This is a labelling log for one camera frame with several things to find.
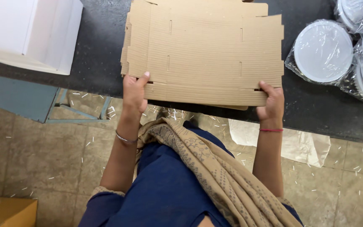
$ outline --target corrugated cardboard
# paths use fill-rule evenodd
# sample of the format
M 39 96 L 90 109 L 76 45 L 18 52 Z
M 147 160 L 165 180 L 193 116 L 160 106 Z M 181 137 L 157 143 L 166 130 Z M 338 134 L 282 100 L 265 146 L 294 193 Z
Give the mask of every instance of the corrugated cardboard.
M 281 15 L 232 0 L 135 0 L 129 74 L 151 72 L 146 98 L 263 106 L 258 82 L 281 86 Z
M 37 200 L 0 198 L 0 227 L 34 227 Z
M 128 47 L 131 44 L 132 26 L 131 26 L 131 23 L 130 23 L 130 16 L 131 16 L 131 14 L 128 13 L 127 14 L 127 20 L 126 20 L 126 23 L 125 23 L 124 44 L 123 44 L 123 49 L 122 49 L 122 52 L 121 52 L 121 59 L 120 59 L 120 63 L 122 65 L 121 74 L 123 76 L 128 73 L 128 69 L 129 69 L 129 63 L 127 61 L 127 53 L 128 53 Z M 249 108 L 248 106 L 226 106 L 226 105 L 212 105 L 212 106 L 235 109 L 235 110 L 247 110 Z

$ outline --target beige printed dupatta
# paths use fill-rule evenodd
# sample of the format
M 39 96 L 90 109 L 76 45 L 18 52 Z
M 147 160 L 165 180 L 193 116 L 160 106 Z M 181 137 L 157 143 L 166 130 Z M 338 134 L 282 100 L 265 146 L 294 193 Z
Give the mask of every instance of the beige printed dupatta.
M 281 204 L 281 198 L 212 142 L 164 117 L 139 129 L 138 148 L 154 141 L 180 155 L 231 226 L 302 226 Z

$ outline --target hand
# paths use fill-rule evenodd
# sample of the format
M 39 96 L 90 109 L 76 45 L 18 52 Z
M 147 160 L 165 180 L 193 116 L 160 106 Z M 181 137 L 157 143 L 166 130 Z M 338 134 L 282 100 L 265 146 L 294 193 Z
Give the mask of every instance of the hand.
M 145 72 L 141 78 L 124 76 L 123 79 L 123 111 L 128 114 L 141 114 L 146 110 L 148 100 L 144 99 L 144 86 L 150 77 L 149 72 Z
M 260 128 L 282 129 L 284 90 L 282 88 L 273 88 L 264 81 L 260 81 L 259 85 L 268 95 L 265 106 L 256 109 L 260 120 Z

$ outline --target white cardboard box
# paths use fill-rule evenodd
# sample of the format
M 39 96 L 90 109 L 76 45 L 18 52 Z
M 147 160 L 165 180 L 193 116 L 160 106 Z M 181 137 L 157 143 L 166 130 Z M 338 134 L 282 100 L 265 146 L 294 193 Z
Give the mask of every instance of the white cardboard box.
M 68 75 L 82 8 L 79 0 L 0 0 L 0 62 Z

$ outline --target black table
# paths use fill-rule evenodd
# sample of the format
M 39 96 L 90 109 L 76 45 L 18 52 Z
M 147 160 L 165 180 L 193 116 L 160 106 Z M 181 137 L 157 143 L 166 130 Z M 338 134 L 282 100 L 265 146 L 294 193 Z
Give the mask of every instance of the black table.
M 130 0 L 81 0 L 84 4 L 71 75 L 25 70 L 0 63 L 0 76 L 121 98 L 120 56 Z M 316 19 L 334 19 L 331 0 L 257 0 L 269 4 L 269 15 L 281 14 L 285 25 L 282 59 L 297 35 Z M 285 69 L 286 128 L 363 142 L 363 102 L 334 86 L 306 82 Z M 219 117 L 257 122 L 255 108 L 247 111 L 186 103 L 151 104 Z

